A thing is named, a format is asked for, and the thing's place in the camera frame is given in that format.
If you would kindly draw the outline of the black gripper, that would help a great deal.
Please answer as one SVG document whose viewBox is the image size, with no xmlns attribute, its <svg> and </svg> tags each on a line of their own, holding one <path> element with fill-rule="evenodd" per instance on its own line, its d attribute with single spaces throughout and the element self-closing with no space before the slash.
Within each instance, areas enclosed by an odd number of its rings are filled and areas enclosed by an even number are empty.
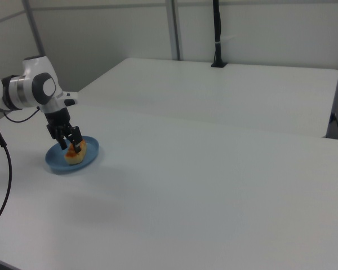
<svg viewBox="0 0 338 270">
<path fill-rule="evenodd" d="M 62 150 L 68 148 L 66 139 L 69 140 L 68 152 L 75 152 L 78 154 L 82 151 L 81 142 L 82 135 L 78 126 L 74 127 L 70 123 L 70 114 L 67 108 L 59 111 L 46 113 L 47 129 L 51 137 L 58 141 Z"/>
</svg>

